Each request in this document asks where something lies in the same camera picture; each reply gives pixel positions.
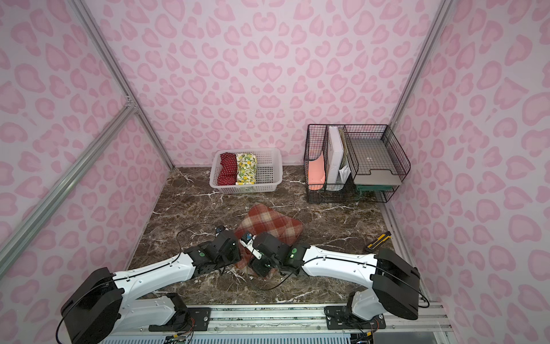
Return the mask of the red plaid skirt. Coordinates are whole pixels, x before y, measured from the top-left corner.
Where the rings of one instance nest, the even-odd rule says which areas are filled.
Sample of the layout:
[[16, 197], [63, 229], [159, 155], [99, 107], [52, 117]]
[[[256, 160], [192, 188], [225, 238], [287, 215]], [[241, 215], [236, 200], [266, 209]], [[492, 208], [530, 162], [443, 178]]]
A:
[[298, 219], [291, 218], [264, 204], [255, 204], [237, 226], [235, 235], [241, 239], [246, 232], [252, 235], [269, 233], [290, 247], [297, 243], [304, 225]]

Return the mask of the red polka dot skirt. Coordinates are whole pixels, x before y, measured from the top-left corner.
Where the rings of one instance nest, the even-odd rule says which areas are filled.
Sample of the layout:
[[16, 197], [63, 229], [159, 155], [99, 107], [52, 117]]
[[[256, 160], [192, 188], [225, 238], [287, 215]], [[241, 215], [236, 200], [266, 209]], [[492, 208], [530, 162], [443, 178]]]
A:
[[238, 163], [235, 153], [222, 153], [220, 155], [221, 170], [217, 178], [218, 186], [234, 186], [237, 182]]

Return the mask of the lemon print skirt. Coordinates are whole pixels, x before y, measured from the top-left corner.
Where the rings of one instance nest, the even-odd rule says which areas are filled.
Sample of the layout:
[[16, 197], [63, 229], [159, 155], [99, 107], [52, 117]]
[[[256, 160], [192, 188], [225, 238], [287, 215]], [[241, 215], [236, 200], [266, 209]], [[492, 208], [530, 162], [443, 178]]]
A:
[[236, 185], [256, 183], [257, 157], [253, 153], [237, 153], [238, 174]]

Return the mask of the white plastic basket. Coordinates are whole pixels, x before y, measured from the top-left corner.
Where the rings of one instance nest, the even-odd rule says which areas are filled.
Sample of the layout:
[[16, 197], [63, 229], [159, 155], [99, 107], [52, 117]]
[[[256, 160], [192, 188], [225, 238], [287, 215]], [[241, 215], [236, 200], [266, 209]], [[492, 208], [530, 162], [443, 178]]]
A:
[[213, 159], [210, 186], [223, 194], [273, 192], [282, 183], [277, 148], [220, 150]]

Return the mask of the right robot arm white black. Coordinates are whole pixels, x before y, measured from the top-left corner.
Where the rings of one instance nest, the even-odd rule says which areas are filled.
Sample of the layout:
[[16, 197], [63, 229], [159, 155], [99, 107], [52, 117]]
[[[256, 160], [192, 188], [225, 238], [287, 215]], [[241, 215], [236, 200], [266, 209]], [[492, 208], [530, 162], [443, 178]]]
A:
[[363, 286], [348, 300], [346, 314], [354, 318], [372, 320], [389, 312], [418, 319], [421, 274], [391, 249], [351, 255], [314, 245], [289, 246], [267, 232], [247, 232], [240, 243], [252, 254], [249, 267], [259, 276], [277, 269], [286, 276], [330, 277]]

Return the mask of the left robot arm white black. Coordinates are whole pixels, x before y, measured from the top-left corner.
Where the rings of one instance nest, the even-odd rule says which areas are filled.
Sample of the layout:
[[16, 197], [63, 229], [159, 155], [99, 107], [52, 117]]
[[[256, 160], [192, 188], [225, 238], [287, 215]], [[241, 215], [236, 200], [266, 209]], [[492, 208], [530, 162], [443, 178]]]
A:
[[193, 334], [208, 327], [210, 309], [189, 308], [175, 293], [144, 296], [236, 264], [241, 259], [235, 234], [220, 226], [213, 240], [182, 250], [154, 264], [121, 272], [96, 269], [62, 306], [60, 325], [71, 343], [101, 343], [129, 330]]

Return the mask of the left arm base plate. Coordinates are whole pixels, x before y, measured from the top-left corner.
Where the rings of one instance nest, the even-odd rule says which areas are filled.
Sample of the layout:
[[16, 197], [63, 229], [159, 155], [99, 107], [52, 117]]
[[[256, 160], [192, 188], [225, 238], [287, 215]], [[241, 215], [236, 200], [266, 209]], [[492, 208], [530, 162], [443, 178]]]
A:
[[186, 310], [177, 310], [175, 315], [165, 325], [150, 325], [149, 332], [188, 332], [207, 331], [211, 308], [187, 308]]

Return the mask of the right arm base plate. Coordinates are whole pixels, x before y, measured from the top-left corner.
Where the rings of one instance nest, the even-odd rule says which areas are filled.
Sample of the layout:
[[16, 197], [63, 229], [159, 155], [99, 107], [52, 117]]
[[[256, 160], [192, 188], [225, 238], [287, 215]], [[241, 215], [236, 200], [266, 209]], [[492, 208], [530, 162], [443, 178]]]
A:
[[373, 333], [386, 328], [383, 315], [364, 320], [353, 315], [346, 306], [326, 306], [324, 314], [328, 330], [361, 330]]

